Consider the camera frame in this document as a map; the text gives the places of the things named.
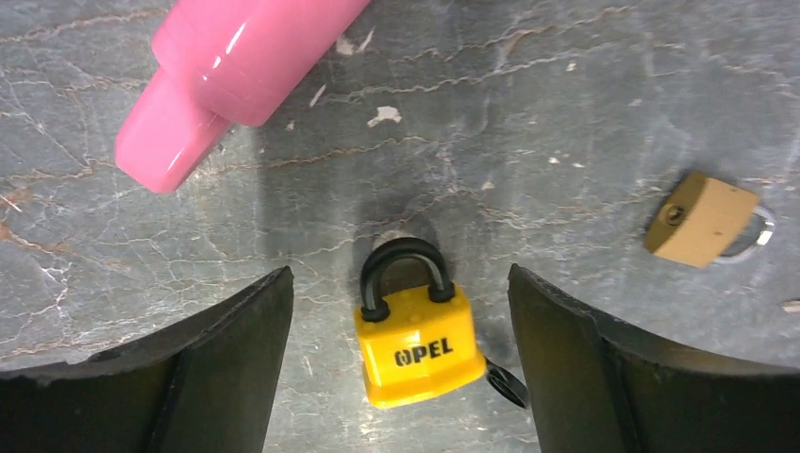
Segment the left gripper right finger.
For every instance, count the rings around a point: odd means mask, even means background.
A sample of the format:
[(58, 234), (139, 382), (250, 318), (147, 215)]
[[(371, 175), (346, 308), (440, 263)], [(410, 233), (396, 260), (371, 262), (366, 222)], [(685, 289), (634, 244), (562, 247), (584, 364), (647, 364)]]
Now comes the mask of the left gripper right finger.
[(513, 265), (508, 302), (544, 452), (795, 452), (799, 372), (680, 344)]

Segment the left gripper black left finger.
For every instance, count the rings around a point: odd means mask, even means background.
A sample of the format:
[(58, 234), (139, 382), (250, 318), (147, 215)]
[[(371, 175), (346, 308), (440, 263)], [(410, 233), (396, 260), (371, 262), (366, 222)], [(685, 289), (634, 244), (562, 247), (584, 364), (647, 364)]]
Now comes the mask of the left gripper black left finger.
[(5, 452), (259, 452), (293, 309), (282, 267), (91, 355), (1, 375)]

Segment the yellow black padlock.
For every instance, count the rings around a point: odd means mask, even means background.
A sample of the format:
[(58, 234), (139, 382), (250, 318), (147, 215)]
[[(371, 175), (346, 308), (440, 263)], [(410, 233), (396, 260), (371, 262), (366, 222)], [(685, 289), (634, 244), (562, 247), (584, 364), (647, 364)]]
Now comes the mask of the yellow black padlock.
[[(383, 294), (383, 274), (400, 260), (419, 262), (427, 282)], [(434, 244), (415, 237), (383, 243), (361, 267), (359, 293), (355, 333), (365, 393), (374, 407), (426, 401), (480, 378), (512, 404), (528, 407), (525, 384), (480, 350), (470, 300)]]

